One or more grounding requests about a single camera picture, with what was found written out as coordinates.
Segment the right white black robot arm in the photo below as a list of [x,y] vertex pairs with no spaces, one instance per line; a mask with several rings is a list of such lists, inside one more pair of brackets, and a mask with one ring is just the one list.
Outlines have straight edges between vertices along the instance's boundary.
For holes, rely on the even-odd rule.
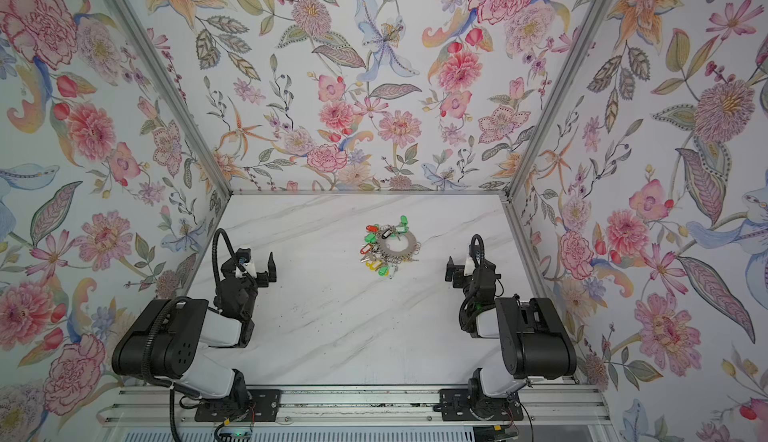
[[501,275],[485,259],[469,257],[462,265],[449,259],[445,280],[464,295],[459,328],[473,338],[496,340],[500,347],[498,357],[474,370],[466,395],[445,402],[446,409],[477,420],[517,420],[512,407],[531,378],[555,380],[575,373],[576,351],[551,299],[498,295]]

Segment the large metal keyring with keys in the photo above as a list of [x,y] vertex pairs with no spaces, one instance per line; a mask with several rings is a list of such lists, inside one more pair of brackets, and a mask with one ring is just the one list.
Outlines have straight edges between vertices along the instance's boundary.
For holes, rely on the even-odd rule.
[[360,262],[379,277],[392,279],[401,265],[416,261],[421,243],[411,231],[406,215],[401,215],[394,224],[371,224],[365,230]]

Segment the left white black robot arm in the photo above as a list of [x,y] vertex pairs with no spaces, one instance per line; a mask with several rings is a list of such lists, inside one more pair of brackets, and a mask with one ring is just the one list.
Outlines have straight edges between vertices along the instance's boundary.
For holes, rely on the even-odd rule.
[[251,252],[237,250],[221,265],[212,302],[187,296],[150,302],[114,349],[114,372],[198,399],[216,416],[244,414],[253,400],[244,375],[218,364],[201,348],[247,347],[258,290],[276,281],[273,256],[267,269],[258,272]]

